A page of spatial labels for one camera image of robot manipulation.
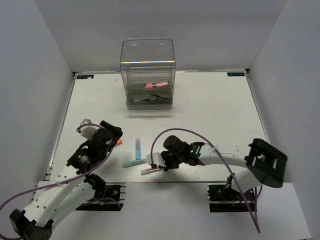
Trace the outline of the orange capped highlighter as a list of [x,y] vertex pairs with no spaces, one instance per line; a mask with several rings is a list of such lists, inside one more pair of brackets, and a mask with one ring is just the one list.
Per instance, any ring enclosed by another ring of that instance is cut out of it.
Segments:
[[119,140],[117,141],[117,143],[116,143],[116,145],[115,145],[115,146],[117,147],[117,146],[121,145],[122,143],[123,143],[123,142],[122,142],[122,140],[121,140],[121,139],[119,139]]

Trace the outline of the green highlighter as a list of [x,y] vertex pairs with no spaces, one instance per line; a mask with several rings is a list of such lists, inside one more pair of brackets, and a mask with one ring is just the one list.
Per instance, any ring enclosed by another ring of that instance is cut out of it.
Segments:
[[138,166],[138,165],[143,165],[147,163],[147,159],[143,158],[143,159],[136,159],[133,161],[126,161],[122,164],[123,168],[130,168],[130,167],[134,167],[134,166]]

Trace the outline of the red pen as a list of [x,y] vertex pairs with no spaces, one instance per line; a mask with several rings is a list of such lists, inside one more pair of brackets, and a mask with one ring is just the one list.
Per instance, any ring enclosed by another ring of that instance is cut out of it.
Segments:
[[162,172],[163,170],[161,168],[148,168],[148,169],[142,169],[140,171],[140,174],[142,176],[145,176],[145,175],[149,175],[149,174],[152,174],[152,173],[157,173],[157,172]]

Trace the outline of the green pen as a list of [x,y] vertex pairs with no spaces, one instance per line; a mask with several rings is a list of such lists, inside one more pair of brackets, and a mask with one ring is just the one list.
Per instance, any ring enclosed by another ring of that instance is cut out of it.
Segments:
[[144,99],[135,99],[134,102],[135,103],[139,103],[139,102],[154,102],[154,101],[158,101],[160,100],[160,98],[144,98]]

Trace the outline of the pink capped marker tube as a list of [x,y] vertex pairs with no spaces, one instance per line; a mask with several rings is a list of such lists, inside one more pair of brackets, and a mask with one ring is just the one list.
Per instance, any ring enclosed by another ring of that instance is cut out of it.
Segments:
[[168,81],[162,81],[162,82],[148,82],[144,89],[151,90],[151,89],[163,89],[163,88],[169,88],[171,85]]

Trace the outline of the clear acrylic drawer organizer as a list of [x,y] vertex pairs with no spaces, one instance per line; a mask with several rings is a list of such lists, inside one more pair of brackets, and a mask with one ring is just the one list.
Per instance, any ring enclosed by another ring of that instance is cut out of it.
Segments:
[[[174,42],[163,37],[128,38],[122,42],[120,73],[128,110],[170,110],[173,106],[176,58]],[[168,88],[144,89],[147,83],[169,82]],[[156,98],[150,102],[136,99]]]

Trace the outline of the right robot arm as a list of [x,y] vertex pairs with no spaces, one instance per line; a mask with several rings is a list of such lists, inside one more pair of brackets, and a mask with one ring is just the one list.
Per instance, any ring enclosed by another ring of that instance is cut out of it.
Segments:
[[243,159],[231,153],[218,153],[218,150],[204,142],[188,144],[171,135],[163,143],[165,151],[157,158],[158,167],[168,171],[177,169],[184,163],[190,166],[224,165],[241,167],[239,173],[232,172],[224,192],[236,200],[246,191],[264,185],[279,189],[283,187],[288,157],[268,142],[255,138],[249,154]]

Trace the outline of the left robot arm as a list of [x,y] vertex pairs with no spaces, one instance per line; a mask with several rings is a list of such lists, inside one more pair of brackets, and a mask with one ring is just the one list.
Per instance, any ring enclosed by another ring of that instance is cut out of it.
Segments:
[[9,216],[22,240],[48,240],[58,224],[82,204],[110,195],[106,182],[93,172],[108,159],[123,135],[122,129],[103,120],[100,124],[82,123],[76,131],[86,140],[67,160],[54,183]]

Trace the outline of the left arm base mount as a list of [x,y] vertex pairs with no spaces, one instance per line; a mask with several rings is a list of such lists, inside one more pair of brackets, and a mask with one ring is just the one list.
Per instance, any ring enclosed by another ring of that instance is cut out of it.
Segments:
[[126,198],[125,183],[108,183],[103,197],[81,204],[76,211],[120,212]]

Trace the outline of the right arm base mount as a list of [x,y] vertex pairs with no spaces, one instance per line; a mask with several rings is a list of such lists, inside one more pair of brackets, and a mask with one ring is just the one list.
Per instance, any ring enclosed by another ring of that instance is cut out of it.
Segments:
[[242,195],[225,184],[209,184],[207,196],[211,213],[249,212]]

